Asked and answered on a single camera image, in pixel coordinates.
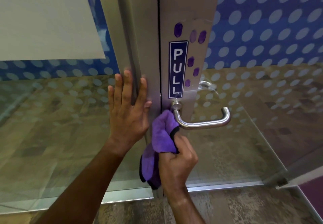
purple cloth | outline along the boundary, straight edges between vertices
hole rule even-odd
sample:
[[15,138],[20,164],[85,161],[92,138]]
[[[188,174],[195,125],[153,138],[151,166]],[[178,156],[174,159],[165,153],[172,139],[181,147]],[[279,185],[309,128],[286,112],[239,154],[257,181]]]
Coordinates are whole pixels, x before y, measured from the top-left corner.
[[140,158],[139,176],[152,189],[161,186],[159,176],[159,153],[178,153],[174,143],[174,134],[179,131],[179,124],[174,115],[165,110],[152,122],[151,143],[147,145]]

forearm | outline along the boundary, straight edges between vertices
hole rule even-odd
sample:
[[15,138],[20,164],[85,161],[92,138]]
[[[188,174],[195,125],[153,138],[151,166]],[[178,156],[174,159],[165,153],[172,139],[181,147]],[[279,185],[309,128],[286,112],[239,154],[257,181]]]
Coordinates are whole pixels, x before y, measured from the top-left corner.
[[177,224],[205,224],[187,189],[167,194]]
[[37,223],[92,223],[104,193],[128,150],[109,139]]

glass panel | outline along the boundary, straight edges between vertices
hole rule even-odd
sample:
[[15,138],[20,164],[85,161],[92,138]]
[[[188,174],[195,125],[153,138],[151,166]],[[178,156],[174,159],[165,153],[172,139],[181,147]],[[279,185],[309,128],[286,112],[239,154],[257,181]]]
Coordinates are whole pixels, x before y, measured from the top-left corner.
[[[0,205],[13,211],[59,196],[109,136],[107,86],[119,70],[100,0],[89,4],[106,59],[0,62]],[[145,146],[129,151],[108,191],[147,186]]]
[[221,117],[224,128],[191,131],[197,183],[250,181],[322,144],[321,0],[219,0],[192,121]]

pull sign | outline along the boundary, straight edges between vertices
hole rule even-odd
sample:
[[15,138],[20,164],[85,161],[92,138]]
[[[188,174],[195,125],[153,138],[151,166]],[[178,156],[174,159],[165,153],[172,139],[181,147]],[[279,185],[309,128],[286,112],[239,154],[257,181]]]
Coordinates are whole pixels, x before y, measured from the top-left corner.
[[169,42],[168,98],[183,97],[188,41]]

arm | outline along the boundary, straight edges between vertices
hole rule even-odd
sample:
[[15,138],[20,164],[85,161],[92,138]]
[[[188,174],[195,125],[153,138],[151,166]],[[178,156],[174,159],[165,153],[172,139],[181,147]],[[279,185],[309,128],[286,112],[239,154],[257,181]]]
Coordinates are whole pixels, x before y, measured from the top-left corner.
[[132,75],[115,75],[116,87],[108,87],[111,135],[88,166],[67,187],[37,223],[92,223],[109,183],[129,149],[149,128],[147,82],[141,78],[139,95],[130,104]]
[[188,193],[185,182],[198,162],[198,157],[185,136],[174,136],[179,154],[159,154],[159,174],[164,193],[172,208],[176,223],[205,223]]

